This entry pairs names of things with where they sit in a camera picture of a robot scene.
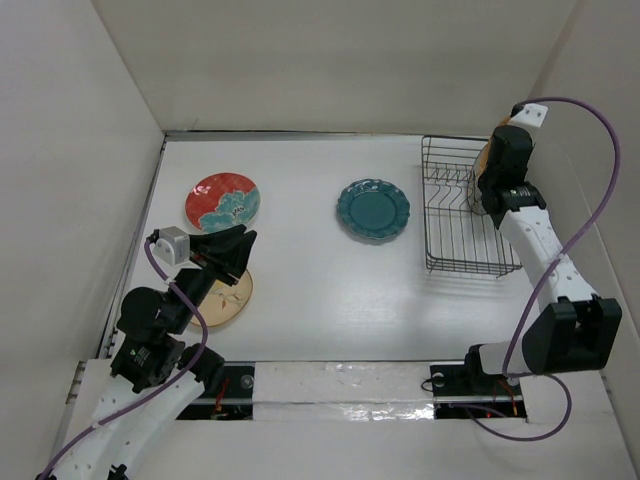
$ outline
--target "plate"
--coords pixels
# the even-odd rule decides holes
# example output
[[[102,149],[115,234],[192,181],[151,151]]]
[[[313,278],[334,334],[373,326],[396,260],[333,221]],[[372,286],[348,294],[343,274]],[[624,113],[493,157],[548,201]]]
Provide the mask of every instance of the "plate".
[[[371,178],[352,183],[338,199],[338,213],[349,230],[376,240],[400,233],[409,221],[409,207],[402,190]]]
[[[216,280],[198,307],[207,327],[217,327],[238,315],[249,302],[252,293],[253,279],[248,270],[233,286]],[[200,326],[195,317],[191,319],[191,323]]]
[[[259,207],[258,187],[237,173],[218,173],[201,180],[185,202],[189,222],[204,233],[248,225]]]

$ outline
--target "red plate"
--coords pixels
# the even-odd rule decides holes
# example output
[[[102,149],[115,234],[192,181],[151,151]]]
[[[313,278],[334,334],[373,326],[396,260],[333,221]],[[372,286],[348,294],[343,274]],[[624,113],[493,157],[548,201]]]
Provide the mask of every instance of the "red plate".
[[[201,180],[187,196],[189,222],[204,233],[247,225],[258,212],[260,193],[244,175],[218,173]]]

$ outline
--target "teal plate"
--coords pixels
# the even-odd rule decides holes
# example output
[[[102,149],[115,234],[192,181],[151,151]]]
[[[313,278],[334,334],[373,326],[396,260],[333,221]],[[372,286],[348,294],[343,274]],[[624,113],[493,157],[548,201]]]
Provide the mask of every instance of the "teal plate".
[[[356,235],[381,240],[407,226],[409,200],[394,184],[367,178],[342,191],[338,213]]]

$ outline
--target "dish rack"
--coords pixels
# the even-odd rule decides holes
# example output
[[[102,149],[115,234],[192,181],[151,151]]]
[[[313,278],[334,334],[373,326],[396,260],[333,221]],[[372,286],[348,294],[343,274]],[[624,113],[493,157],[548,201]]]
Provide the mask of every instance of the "dish rack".
[[[522,268],[489,215],[471,212],[469,182],[486,140],[422,138],[425,253],[430,271],[500,277]]]

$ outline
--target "blue flower pattern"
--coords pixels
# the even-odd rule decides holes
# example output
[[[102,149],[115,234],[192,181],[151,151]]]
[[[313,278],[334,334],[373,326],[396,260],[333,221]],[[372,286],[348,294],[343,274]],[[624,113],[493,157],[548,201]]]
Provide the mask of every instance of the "blue flower pattern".
[[[214,233],[236,225],[246,225],[255,217],[259,206],[260,192],[257,188],[246,195],[239,190],[225,193],[214,212],[200,217],[200,228],[204,233]]]

